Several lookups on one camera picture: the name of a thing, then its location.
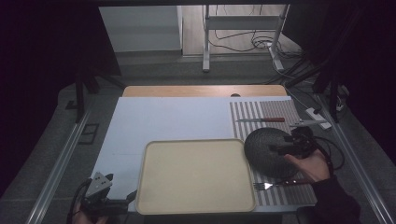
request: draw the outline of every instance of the wall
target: wall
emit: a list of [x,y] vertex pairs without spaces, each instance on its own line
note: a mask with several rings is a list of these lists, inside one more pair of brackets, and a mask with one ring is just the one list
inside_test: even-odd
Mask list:
[[100,7],[115,52],[181,49],[181,7]]

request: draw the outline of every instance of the person's arm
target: person's arm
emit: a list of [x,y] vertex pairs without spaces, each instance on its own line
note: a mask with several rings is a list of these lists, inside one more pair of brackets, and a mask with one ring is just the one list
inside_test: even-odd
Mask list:
[[297,159],[285,155],[311,181],[312,189],[318,202],[315,211],[327,223],[355,224],[361,223],[361,207],[354,198],[347,195],[338,183],[336,176],[331,177],[324,155],[316,150],[308,158]]

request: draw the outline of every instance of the wooden floor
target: wooden floor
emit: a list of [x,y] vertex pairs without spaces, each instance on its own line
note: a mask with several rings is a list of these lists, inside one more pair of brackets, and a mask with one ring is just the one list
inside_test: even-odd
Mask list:
[[[210,16],[216,15],[228,15],[228,16],[247,16],[247,15],[265,15],[265,16],[278,16],[283,5],[217,5],[210,6]],[[185,6],[182,7],[183,14],[183,55],[202,55],[204,47],[204,17],[205,17],[205,7],[204,6]],[[245,35],[237,35],[233,37],[223,38],[228,35],[235,35],[250,32]],[[251,30],[245,31],[235,31],[235,30],[225,30],[225,31],[210,31],[209,41],[217,46],[210,45],[211,54],[233,54],[233,53],[263,53],[268,52],[267,49],[254,49],[251,44],[252,37],[257,36],[269,36],[273,37],[274,32],[256,32],[253,33]],[[258,40],[271,40],[270,38],[260,37]],[[298,51],[299,46],[290,41],[285,36],[279,38],[282,44],[282,49],[285,51]]]

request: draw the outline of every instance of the gray carpet floor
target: gray carpet floor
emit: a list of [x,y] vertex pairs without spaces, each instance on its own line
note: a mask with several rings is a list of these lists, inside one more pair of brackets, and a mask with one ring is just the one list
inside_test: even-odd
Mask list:
[[[290,67],[296,59],[284,60]],[[264,84],[280,77],[268,55],[233,56],[212,58],[210,72],[202,72],[200,58],[182,58],[176,54],[157,53],[150,55],[119,55],[121,77],[114,77],[126,85],[233,85]],[[87,107],[91,114],[87,128],[96,127],[96,135],[82,135],[74,148],[69,163],[62,175],[59,186],[51,198],[48,210],[41,223],[65,223],[72,197],[78,185],[89,177],[106,136],[114,108],[122,90],[106,80],[97,78],[101,90],[97,94],[85,93]],[[309,119],[304,110],[318,107],[310,95],[310,82],[298,85],[299,91],[290,89],[296,108],[302,119]],[[326,102],[326,92],[320,97]],[[69,134],[75,128],[76,110],[66,109],[69,102],[76,101],[75,86],[71,85],[59,92],[58,106],[42,134],[29,160],[7,189],[0,201],[0,223],[25,223],[35,201],[43,189]],[[347,106],[338,114],[340,125],[348,140],[356,150],[359,160],[384,199],[393,217],[396,214],[396,168],[374,138],[363,128]],[[313,127],[314,134],[333,140],[333,130],[323,131]],[[334,151],[334,163],[340,157]],[[336,172],[341,185],[354,196],[361,205],[362,223],[380,223],[371,203],[367,200],[354,175],[349,162]],[[143,223],[137,214],[128,216],[125,223]],[[285,214],[283,224],[297,223],[294,214]]]

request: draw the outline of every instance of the black round object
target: black round object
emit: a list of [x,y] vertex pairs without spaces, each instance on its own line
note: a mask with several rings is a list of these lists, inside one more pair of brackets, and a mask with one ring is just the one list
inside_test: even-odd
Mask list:
[[285,145],[284,136],[290,135],[276,128],[260,128],[247,136],[245,155],[250,165],[262,175],[285,179],[297,174],[293,164],[270,150],[270,146]]

